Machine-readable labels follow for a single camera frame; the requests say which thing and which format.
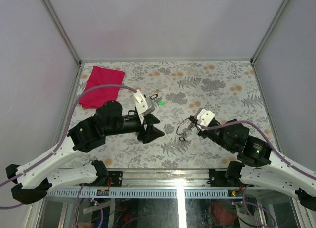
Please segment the large silver keyring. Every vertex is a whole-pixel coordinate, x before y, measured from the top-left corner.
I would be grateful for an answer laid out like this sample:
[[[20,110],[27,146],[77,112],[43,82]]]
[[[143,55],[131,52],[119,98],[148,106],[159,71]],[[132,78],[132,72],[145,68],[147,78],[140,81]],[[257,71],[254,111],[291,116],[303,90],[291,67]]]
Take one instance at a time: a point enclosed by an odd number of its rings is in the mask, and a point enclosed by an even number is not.
[[[191,122],[191,118],[188,117],[180,122],[176,128],[176,134],[178,136],[185,137],[185,135],[194,128],[194,124]]]

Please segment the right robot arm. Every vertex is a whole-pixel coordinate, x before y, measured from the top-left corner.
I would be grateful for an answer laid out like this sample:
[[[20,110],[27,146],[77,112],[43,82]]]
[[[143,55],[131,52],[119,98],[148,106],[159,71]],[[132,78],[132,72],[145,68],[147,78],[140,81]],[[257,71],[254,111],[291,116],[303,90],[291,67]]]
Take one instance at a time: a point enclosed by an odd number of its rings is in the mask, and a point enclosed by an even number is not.
[[[281,192],[312,211],[316,209],[316,173],[276,150],[267,136],[249,121],[233,119],[220,124],[216,119],[197,116],[189,121],[199,129],[198,135],[209,138],[232,154],[225,173],[231,186],[240,184],[265,187]]]

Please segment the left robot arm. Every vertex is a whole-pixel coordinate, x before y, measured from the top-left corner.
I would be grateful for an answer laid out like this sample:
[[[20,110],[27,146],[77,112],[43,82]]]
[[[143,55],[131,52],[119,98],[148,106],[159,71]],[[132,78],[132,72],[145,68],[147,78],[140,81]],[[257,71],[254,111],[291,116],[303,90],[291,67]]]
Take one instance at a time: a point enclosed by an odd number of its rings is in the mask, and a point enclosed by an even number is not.
[[[6,174],[15,183],[11,188],[13,199],[28,205],[55,189],[106,185],[109,173],[100,160],[74,169],[63,169],[62,165],[104,145],[107,136],[135,133],[143,144],[164,136],[163,131],[155,128],[160,120],[152,114],[142,115],[134,109],[123,115],[122,111],[121,103],[107,101],[96,109],[94,116],[79,122],[64,139],[36,159],[24,165],[9,165]]]

